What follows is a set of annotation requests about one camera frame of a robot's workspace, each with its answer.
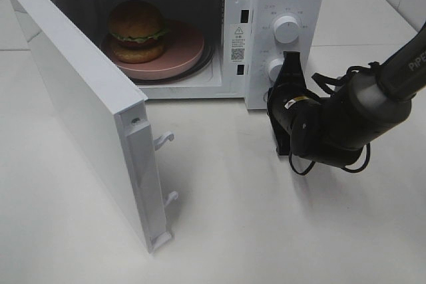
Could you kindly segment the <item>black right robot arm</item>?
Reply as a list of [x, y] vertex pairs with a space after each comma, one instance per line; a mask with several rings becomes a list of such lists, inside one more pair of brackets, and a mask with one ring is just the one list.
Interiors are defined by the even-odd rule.
[[327, 94], [308, 90], [295, 51], [283, 53], [284, 63], [268, 91], [267, 113], [276, 139], [277, 153], [298, 156], [353, 172], [365, 152], [369, 164], [371, 141], [405, 121], [412, 98], [425, 87], [425, 29], [384, 63], [352, 66], [341, 78], [313, 74]]

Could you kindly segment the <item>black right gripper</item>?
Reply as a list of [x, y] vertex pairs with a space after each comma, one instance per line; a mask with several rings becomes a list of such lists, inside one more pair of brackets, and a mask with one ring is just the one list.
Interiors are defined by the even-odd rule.
[[284, 51], [283, 64], [268, 91], [267, 113], [279, 156], [290, 154], [290, 134], [318, 134], [323, 131], [321, 112], [324, 98], [307, 89], [300, 52]]

